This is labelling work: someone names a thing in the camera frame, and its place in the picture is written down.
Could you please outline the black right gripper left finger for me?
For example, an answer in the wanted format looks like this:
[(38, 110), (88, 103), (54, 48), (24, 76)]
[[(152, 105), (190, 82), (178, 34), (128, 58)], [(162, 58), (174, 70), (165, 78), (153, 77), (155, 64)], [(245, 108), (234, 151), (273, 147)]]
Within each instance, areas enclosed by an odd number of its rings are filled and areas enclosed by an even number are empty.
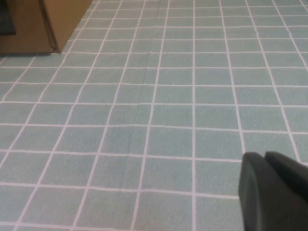
[(270, 213), (275, 205), (273, 189), (278, 176), (263, 156), (254, 152), (243, 155), (238, 195), (246, 231), (273, 228)]

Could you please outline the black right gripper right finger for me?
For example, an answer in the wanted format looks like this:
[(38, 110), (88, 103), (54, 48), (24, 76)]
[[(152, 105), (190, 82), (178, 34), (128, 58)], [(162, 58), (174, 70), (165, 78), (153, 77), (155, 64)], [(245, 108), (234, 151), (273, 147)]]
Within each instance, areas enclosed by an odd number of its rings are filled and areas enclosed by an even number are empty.
[(267, 152), (266, 161), (286, 187), (282, 196), (279, 229), (282, 231), (306, 231), (308, 229), (308, 168), (278, 152)]

